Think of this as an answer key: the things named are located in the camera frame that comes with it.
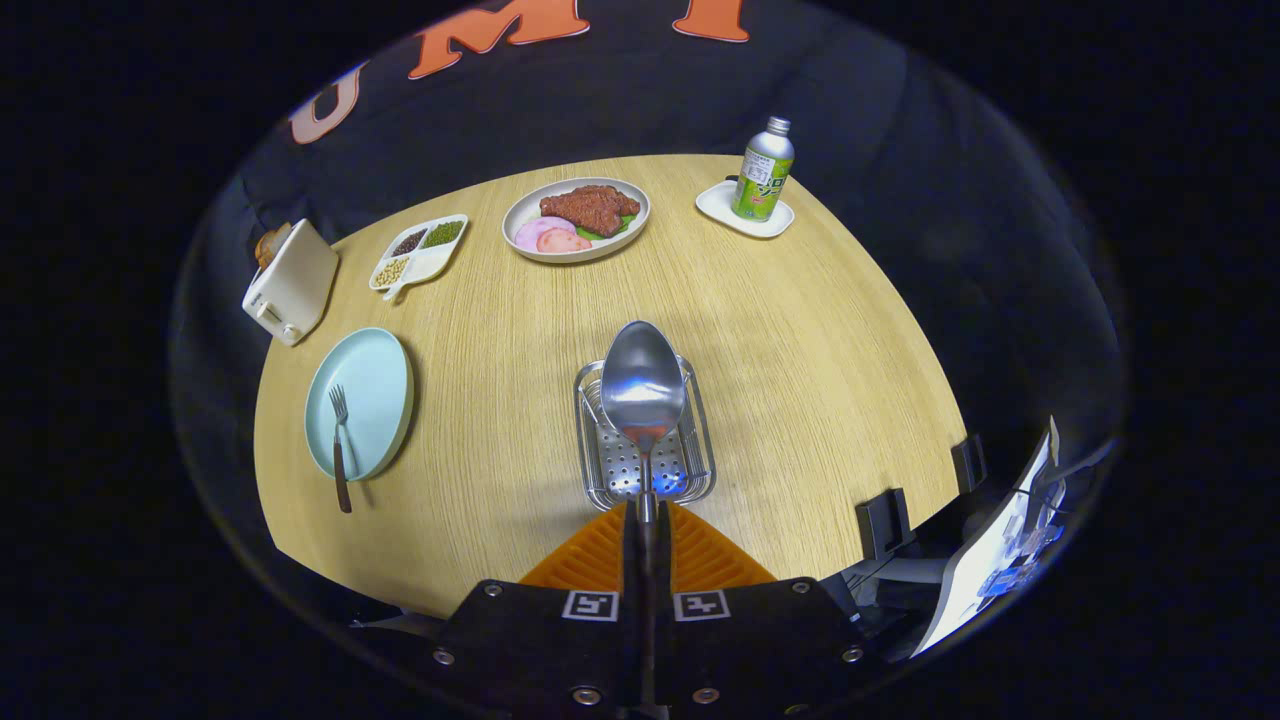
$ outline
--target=aluminum bottle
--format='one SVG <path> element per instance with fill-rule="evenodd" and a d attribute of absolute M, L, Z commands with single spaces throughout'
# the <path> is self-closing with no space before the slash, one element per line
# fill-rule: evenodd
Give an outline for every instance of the aluminum bottle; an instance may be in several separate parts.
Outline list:
<path fill-rule="evenodd" d="M 773 117 L 764 132 L 746 143 L 742 170 L 733 190 L 735 215 L 763 223 L 773 214 L 796 156 L 795 146 L 787 140 L 790 129 L 791 120 Z"/>

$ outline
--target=white toaster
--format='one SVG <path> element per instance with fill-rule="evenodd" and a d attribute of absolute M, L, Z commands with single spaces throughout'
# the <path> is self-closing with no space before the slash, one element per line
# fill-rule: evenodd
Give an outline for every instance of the white toaster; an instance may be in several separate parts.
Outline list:
<path fill-rule="evenodd" d="M 338 254 L 303 218 L 271 264 L 253 274 L 241 307 L 284 345 L 296 345 L 324 315 L 337 272 Z"/>

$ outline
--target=plate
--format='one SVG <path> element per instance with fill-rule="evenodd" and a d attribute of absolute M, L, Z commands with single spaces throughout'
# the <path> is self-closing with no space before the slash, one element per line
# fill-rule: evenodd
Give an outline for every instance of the plate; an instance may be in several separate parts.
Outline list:
<path fill-rule="evenodd" d="M 344 337 L 320 363 L 307 391 L 302 423 L 311 459 L 333 477 L 333 427 L 337 418 L 329 388 L 347 395 L 347 424 L 340 433 L 347 480 L 369 479 L 396 456 L 413 414 L 413 369 L 404 347 L 383 328 L 362 328 Z"/>
<path fill-rule="evenodd" d="M 399 245 L 402 240 L 408 237 L 411 233 L 415 233 L 421 229 L 425 229 L 426 233 L 430 234 L 430 232 L 435 229 L 435 225 L 452 223 L 454 220 L 462 220 L 462 228 L 458 231 L 458 236 L 453 238 L 452 242 L 445 242 L 444 245 L 436 245 L 435 247 L 425 247 L 425 249 L 419 247 L 416 250 L 406 252 L 404 255 L 396 256 L 396 258 L 408 258 L 408 265 L 404 268 L 404 272 L 401 273 L 401 281 L 403 281 L 403 284 L 420 283 L 440 274 L 440 270 L 443 270 L 444 266 L 449 264 L 449 258 L 453 256 L 453 251 L 457 250 L 458 243 L 462 242 L 462 236 L 466 234 L 467 232 L 468 219 L 466 215 L 462 214 L 447 215 L 444 218 L 436 218 L 434 220 L 428 220 L 425 223 L 419 223 L 416 225 L 410 225 L 402 229 L 396 236 L 396 240 L 393 240 L 390 245 L 387 246 L 387 250 L 383 252 L 383 256 L 378 260 L 378 264 L 374 265 L 374 272 L 369 274 L 369 290 L 387 290 L 393 284 L 396 284 L 396 283 L 375 284 L 374 278 L 376 278 L 378 273 L 383 272 L 383 266 L 392 260 L 392 250 L 396 250 L 396 246 Z"/>
<path fill-rule="evenodd" d="M 605 240 L 591 241 L 590 250 L 576 250 L 573 252 L 538 252 L 536 250 L 525 250 L 524 247 L 516 245 L 516 232 L 529 220 L 543 217 L 543 211 L 538 206 L 538 202 L 543 197 L 572 192 L 584 184 L 612 184 L 618 188 L 622 195 L 640 202 L 640 213 L 637 213 L 635 219 L 631 220 L 627 229 Z M 641 229 L 644 229 L 644 224 L 649 220 L 649 196 L 645 195 L 643 190 L 628 182 L 614 178 L 573 178 L 539 187 L 538 190 L 521 197 L 520 201 L 512 205 L 511 210 L 507 210 L 507 214 L 502 218 L 502 236 L 507 238 L 507 245 L 509 245 L 512 250 L 531 260 L 538 260 L 540 263 L 581 263 L 584 260 L 593 260 L 595 258 L 608 255 L 609 252 L 622 250 L 628 242 L 640 234 Z"/>
<path fill-rule="evenodd" d="M 704 191 L 698 196 L 698 200 L 695 200 L 694 204 L 698 205 L 698 209 L 701 210 L 704 215 L 751 237 L 777 237 L 782 234 L 782 231 L 791 225 L 792 220 L 796 219 L 795 210 L 781 200 L 778 200 L 777 206 L 774 206 L 773 215 L 769 215 L 769 219 L 763 223 L 755 223 L 739 218 L 731 209 L 733 205 L 733 191 L 736 188 L 737 181 L 724 181 Z"/>

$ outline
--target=meat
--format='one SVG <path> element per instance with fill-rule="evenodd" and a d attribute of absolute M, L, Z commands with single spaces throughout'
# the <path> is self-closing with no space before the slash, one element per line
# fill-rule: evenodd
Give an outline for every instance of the meat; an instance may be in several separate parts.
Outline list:
<path fill-rule="evenodd" d="M 585 184 L 564 195 L 543 197 L 543 215 L 564 218 L 575 225 L 609 237 L 622 227 L 622 215 L 640 213 L 640 204 L 607 184 Z"/>
<path fill-rule="evenodd" d="M 563 228 L 550 228 L 538 236 L 539 252 L 576 252 L 590 249 L 591 241 Z"/>
<path fill-rule="evenodd" d="M 535 218 L 521 225 L 516 232 L 516 246 L 525 250 L 538 250 L 538 236 L 552 228 L 573 232 L 573 223 L 564 218 Z"/>

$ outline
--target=wire basket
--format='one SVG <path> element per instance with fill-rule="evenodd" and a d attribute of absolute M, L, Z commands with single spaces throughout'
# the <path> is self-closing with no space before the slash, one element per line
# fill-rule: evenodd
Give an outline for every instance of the wire basket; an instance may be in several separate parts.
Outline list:
<path fill-rule="evenodd" d="M 685 413 L 676 428 L 654 445 L 649 460 L 653 488 L 658 500 L 680 505 L 696 502 L 716 487 L 716 457 L 707 432 L 703 396 L 698 377 L 687 360 L 676 356 L 685 378 Z M 600 406 L 603 360 L 582 368 L 573 382 L 573 407 L 577 425 L 579 462 L 582 489 L 600 510 L 640 495 L 640 454 L 635 443 L 609 424 Z"/>

